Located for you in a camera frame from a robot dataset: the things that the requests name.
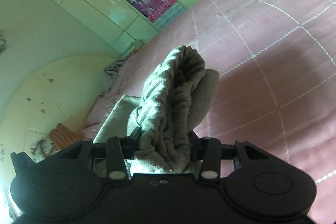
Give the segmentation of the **grey green pants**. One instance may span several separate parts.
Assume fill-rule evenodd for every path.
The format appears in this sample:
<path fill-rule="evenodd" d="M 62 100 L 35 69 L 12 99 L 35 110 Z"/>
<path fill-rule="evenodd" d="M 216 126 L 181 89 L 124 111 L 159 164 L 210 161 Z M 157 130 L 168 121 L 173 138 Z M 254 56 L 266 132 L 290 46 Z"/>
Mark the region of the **grey green pants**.
<path fill-rule="evenodd" d="M 141 129 L 132 173 L 183 173 L 190 162 L 189 132 L 206 117 L 219 72 L 206 69 L 197 50 L 179 46 L 147 77 L 140 97 L 123 95 L 102 124 L 94 143 L 126 137 Z"/>

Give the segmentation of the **orange striped pillow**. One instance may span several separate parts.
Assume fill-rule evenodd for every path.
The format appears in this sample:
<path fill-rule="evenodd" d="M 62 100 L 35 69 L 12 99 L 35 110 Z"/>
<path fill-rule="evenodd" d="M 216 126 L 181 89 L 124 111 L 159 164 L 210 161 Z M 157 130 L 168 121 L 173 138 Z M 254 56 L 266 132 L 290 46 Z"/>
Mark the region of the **orange striped pillow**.
<path fill-rule="evenodd" d="M 49 138 L 52 144 L 58 150 L 67 148 L 83 139 L 83 136 L 77 132 L 72 132 L 65 125 L 59 123 L 53 130 L 49 133 Z"/>

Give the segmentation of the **teal patterned pillow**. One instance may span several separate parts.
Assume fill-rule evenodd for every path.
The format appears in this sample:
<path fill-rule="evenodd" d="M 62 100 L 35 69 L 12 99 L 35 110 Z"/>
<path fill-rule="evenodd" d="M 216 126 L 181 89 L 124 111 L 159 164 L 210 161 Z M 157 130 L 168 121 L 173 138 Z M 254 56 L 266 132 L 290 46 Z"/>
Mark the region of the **teal patterned pillow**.
<path fill-rule="evenodd" d="M 57 152 L 59 152 L 59 149 L 54 145 L 49 137 L 41 139 L 30 148 L 32 159 L 36 163 L 43 161 Z"/>

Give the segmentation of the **grey crumpled cloth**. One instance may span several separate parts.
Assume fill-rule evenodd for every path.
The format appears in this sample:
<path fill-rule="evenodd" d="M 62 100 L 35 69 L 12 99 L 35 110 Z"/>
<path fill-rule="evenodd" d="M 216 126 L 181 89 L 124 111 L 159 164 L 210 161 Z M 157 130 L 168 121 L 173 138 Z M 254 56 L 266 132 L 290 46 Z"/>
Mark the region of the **grey crumpled cloth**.
<path fill-rule="evenodd" d="M 130 56 L 125 56 L 113 61 L 104 68 L 99 97 L 104 97 L 110 92 L 116 93 L 120 89 L 121 82 L 125 77 L 123 67 L 128 64 L 129 59 Z"/>

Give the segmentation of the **cream headboard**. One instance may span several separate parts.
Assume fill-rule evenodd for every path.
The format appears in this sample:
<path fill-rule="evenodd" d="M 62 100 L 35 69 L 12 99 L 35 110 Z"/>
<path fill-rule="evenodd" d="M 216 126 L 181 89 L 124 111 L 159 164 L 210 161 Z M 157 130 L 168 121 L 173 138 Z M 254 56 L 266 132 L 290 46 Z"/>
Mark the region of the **cream headboard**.
<path fill-rule="evenodd" d="M 15 178 L 10 154 L 29 153 L 59 123 L 73 132 L 80 130 L 101 92 L 104 68 L 114 60 L 63 57 L 39 68 L 17 88 L 1 119 L 1 186 L 6 203 Z"/>

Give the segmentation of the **pink checked bed sheet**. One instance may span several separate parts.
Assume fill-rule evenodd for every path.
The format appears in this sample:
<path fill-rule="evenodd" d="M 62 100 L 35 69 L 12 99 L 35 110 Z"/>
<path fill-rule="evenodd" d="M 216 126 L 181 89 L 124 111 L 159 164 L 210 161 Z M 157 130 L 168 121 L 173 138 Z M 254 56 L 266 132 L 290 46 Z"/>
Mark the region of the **pink checked bed sheet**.
<path fill-rule="evenodd" d="M 335 0 L 200 0 L 122 67 L 86 126 L 99 129 L 121 96 L 180 46 L 219 72 L 199 136 L 244 139 L 308 173 L 310 217 L 335 223 Z"/>

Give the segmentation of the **left lower calendar poster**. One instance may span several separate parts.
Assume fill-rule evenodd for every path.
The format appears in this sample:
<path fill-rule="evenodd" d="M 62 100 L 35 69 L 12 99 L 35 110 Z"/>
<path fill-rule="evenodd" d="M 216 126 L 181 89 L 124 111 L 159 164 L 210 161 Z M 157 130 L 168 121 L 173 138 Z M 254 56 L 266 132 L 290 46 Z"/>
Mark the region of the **left lower calendar poster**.
<path fill-rule="evenodd" d="M 159 30 L 165 29 L 186 9 L 177 0 L 126 0 Z"/>

